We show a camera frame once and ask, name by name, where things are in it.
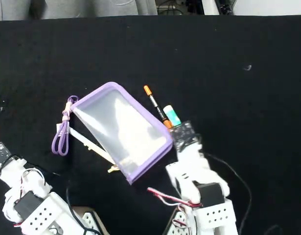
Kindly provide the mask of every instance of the purple strap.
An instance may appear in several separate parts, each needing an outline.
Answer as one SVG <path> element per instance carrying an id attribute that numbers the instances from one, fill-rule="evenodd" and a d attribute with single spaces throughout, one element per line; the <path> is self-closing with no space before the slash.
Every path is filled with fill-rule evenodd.
<path id="1" fill-rule="evenodd" d="M 68 104 L 73 104 L 78 101 L 78 97 L 76 95 L 71 95 L 68 98 L 68 102 L 66 105 L 65 110 L 62 112 L 62 124 L 60 125 L 60 128 L 57 132 L 57 134 L 54 136 L 52 144 L 51 144 L 51 150 L 54 154 L 59 154 L 61 156 L 67 155 L 69 151 L 69 130 L 68 130 L 68 123 L 69 123 L 69 117 L 70 117 L 70 109 Z M 58 141 L 59 137 L 59 143 L 58 143 L 58 150 L 56 150 L 56 143 Z"/>

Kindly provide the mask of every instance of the pen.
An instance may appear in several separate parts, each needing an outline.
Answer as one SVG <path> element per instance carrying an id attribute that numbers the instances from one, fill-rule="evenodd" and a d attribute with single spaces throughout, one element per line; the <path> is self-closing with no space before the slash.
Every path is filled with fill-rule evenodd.
<path id="1" fill-rule="evenodd" d="M 150 101 L 152 102 L 152 104 L 154 105 L 154 107 L 156 108 L 157 112 L 160 115 L 160 118 L 163 122 L 163 124 L 168 128 L 172 128 L 172 123 L 170 122 L 170 120 L 168 119 L 168 117 L 166 116 L 166 114 L 164 113 L 164 111 L 162 110 L 162 108 L 160 107 L 160 105 L 156 102 L 154 96 L 152 95 L 151 90 L 149 89 L 149 87 L 147 85 L 144 86 L 144 90 L 146 92 L 146 94 L 148 95 Z"/>

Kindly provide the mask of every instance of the orange marker cap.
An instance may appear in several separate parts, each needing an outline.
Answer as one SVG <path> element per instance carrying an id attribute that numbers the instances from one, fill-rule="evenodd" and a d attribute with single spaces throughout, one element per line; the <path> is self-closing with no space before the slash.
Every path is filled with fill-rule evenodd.
<path id="1" fill-rule="evenodd" d="M 173 127 L 172 123 L 170 120 L 165 120 L 163 121 L 163 124 L 166 126 L 166 128 L 171 129 Z"/>
<path id="2" fill-rule="evenodd" d="M 149 89 L 149 87 L 147 85 L 144 86 L 144 90 L 145 90 L 145 92 L 146 92 L 147 95 L 151 95 L 152 94 L 151 90 Z"/>

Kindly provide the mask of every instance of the red wire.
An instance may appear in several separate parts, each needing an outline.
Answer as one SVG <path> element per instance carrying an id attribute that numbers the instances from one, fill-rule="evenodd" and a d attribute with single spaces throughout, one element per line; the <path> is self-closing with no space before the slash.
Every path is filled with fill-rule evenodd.
<path id="1" fill-rule="evenodd" d="M 184 204 L 184 205 L 189 206 L 189 207 L 200 207 L 201 206 L 201 204 L 193 204 L 193 203 L 184 201 L 182 199 L 179 199 L 177 197 L 172 197 L 170 195 L 164 194 L 164 193 L 162 193 L 162 192 L 160 192 L 160 191 L 158 191 L 154 188 L 148 188 L 147 191 L 152 192 L 157 197 L 161 196 L 161 197 L 164 197 L 164 198 L 168 198 L 168 199 L 170 199 L 174 202 L 179 202 L 179 203 Z"/>
<path id="2" fill-rule="evenodd" d="M 173 221 L 179 223 L 179 224 L 182 225 L 182 226 L 187 226 L 185 223 L 183 223 L 183 222 L 181 222 L 181 221 L 179 221 L 179 220 L 174 219 Z"/>

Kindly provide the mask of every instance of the teal glue stick cap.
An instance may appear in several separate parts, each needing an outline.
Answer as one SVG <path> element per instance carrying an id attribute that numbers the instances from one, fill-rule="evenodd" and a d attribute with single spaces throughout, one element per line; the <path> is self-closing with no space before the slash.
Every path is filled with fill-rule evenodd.
<path id="1" fill-rule="evenodd" d="M 177 126 L 181 124 L 181 120 L 176 115 L 174 109 L 171 105 L 167 105 L 163 108 L 164 113 L 167 115 L 167 117 L 170 119 L 173 126 Z"/>

